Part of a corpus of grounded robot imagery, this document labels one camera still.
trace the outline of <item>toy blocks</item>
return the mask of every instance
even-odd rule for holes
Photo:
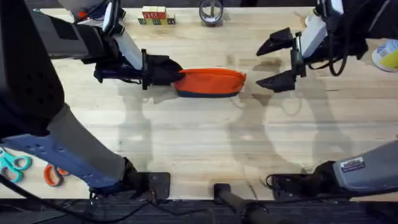
[[[164,6],[144,6],[138,22],[141,25],[175,25],[175,14],[168,15]]]

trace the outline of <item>wooden tabletop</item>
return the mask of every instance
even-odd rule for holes
[[[175,26],[141,26],[141,9],[127,9],[126,30],[150,54],[169,55],[183,68],[230,68],[246,72],[242,92],[232,98],[179,98],[172,88],[118,80],[100,84],[94,65],[54,60],[66,102],[76,117],[137,170],[172,175],[170,198],[209,199],[214,183],[227,182],[244,198],[272,200],[259,179],[273,173],[311,172],[395,140],[398,134],[398,74],[377,69],[370,51],[348,60],[336,78],[328,69],[307,70],[297,90],[274,94],[256,80],[290,69],[288,50],[261,57],[257,49],[274,31],[304,28],[309,7],[227,8],[222,27],[201,26],[198,9],[168,9]],[[71,20],[63,9],[45,13]],[[86,184],[67,177],[48,187],[46,162],[34,159],[20,186],[43,198],[87,198]],[[0,197],[18,197],[0,186]],[[397,194],[357,200],[398,200]]]

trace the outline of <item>teal scissors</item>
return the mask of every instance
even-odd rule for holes
[[[25,162],[24,166],[20,166],[20,162]],[[9,179],[13,183],[18,183],[24,178],[22,170],[26,170],[32,165],[32,158],[28,156],[13,156],[6,152],[3,147],[0,147],[0,171],[3,176]],[[7,174],[9,172],[14,173],[15,179],[10,178]]]

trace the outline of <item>scissors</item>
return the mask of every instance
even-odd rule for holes
[[[19,163],[25,161],[24,166],[20,166]],[[0,147],[0,170],[1,174],[9,179],[13,183],[18,183],[24,178],[22,170],[28,169],[32,165],[32,158],[28,156],[13,156],[6,152],[3,147]],[[7,174],[7,170],[12,172],[16,177],[11,178]]]
[[[70,175],[67,171],[48,163],[44,168],[44,180],[51,187],[61,186],[63,176]]]

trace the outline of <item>scissor handle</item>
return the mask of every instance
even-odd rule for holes
[[[52,174],[55,174],[56,180],[53,180]],[[51,187],[58,187],[63,182],[63,177],[52,164],[47,164],[44,168],[44,180]]]
[[[12,160],[10,161],[12,161],[12,165],[17,170],[26,170],[32,165],[32,158],[30,158],[29,156],[13,156]],[[20,166],[18,163],[19,161],[25,161],[25,165]]]
[[[16,175],[16,177],[14,179],[10,178],[7,175],[7,170],[9,170],[10,172],[13,172]],[[15,169],[11,164],[6,164],[5,166],[2,166],[1,167],[1,174],[3,176],[5,176],[5,178],[9,179],[13,183],[18,183],[24,178],[24,174],[21,171]]]

